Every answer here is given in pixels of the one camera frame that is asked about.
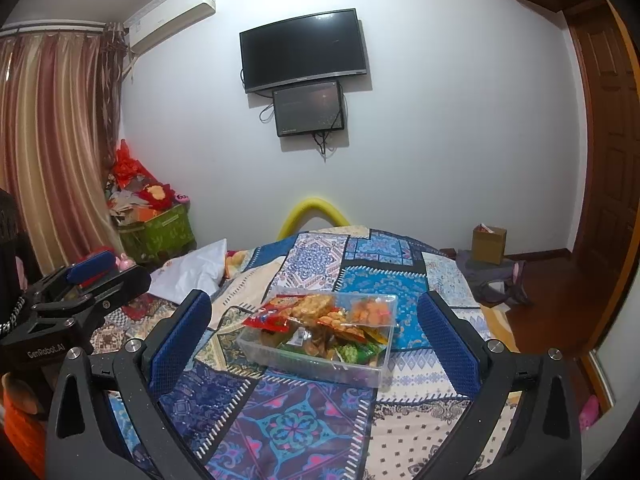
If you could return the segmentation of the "person's left hand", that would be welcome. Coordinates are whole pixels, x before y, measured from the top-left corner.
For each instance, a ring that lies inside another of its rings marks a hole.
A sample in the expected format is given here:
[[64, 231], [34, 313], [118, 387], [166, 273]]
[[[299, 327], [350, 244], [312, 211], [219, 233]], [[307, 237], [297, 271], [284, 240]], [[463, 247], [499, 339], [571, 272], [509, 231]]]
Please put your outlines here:
[[11, 373], [1, 377], [2, 404], [12, 406], [25, 414], [38, 415], [41, 405], [32, 388], [21, 379], [16, 379]]

